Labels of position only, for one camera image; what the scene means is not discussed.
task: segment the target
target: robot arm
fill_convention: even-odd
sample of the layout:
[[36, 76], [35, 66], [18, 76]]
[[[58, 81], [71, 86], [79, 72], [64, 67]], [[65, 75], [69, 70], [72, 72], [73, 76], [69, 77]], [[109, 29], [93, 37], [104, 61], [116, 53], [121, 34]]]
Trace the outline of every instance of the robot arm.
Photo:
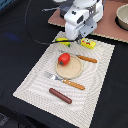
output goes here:
[[97, 27], [97, 22], [103, 16], [102, 0], [54, 0], [56, 3], [72, 3], [66, 8], [66, 4], [60, 12], [66, 20], [65, 32], [69, 40], [75, 40], [79, 35], [87, 36]]

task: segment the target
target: white placemat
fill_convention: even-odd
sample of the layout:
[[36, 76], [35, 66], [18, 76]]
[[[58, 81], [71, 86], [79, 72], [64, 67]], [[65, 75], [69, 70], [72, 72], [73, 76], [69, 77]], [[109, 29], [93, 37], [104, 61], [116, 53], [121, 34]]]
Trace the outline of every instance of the white placemat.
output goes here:
[[[65, 37], [65, 33], [59, 32], [56, 38], [58, 37]], [[114, 50], [113, 45], [93, 41], [96, 42], [93, 50], [78, 45], [76, 42], [72, 42], [70, 47], [60, 43], [51, 44], [26, 79], [13, 93], [13, 96], [56, 115], [79, 128], [89, 128]], [[57, 75], [55, 64], [57, 58], [62, 54], [58, 50], [98, 60], [98, 63], [81, 60], [84, 70], [79, 77], [72, 79], [73, 82], [84, 85], [85, 90], [79, 90], [61, 81], [51, 80], [44, 76], [45, 71]], [[54, 88], [71, 98], [72, 104], [67, 104], [53, 96], [49, 93], [50, 88]]]

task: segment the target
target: sausage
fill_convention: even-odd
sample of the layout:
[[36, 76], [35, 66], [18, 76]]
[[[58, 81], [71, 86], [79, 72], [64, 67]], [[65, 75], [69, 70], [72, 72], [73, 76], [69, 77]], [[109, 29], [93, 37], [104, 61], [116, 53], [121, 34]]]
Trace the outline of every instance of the sausage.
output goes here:
[[67, 96], [63, 95], [62, 93], [56, 91], [53, 88], [49, 89], [49, 92], [52, 93], [53, 95], [57, 96], [58, 98], [60, 98], [61, 100], [65, 101], [68, 104], [72, 103], [72, 100], [70, 98], [68, 98]]

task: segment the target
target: table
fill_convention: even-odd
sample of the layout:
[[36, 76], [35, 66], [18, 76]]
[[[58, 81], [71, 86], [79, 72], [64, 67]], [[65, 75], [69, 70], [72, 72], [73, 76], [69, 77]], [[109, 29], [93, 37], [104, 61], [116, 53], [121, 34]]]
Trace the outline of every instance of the table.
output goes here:
[[[72, 124], [13, 97], [27, 74], [49, 45], [34, 42], [25, 30], [29, 0], [16, 0], [0, 12], [0, 105], [32, 117], [51, 128], [76, 128]], [[50, 43], [64, 28], [48, 24], [55, 7], [52, 0], [33, 0], [27, 16], [28, 30], [40, 42]], [[90, 128], [128, 127], [128, 44], [103, 37], [88, 38], [115, 45]]]

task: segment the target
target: red tomato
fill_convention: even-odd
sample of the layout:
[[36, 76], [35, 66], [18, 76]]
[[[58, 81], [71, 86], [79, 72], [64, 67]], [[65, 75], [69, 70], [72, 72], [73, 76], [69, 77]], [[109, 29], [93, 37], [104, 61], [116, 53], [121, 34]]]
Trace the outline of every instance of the red tomato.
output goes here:
[[68, 64], [69, 61], [70, 61], [70, 55], [68, 53], [63, 53], [58, 58], [58, 63], [61, 64], [62, 66]]

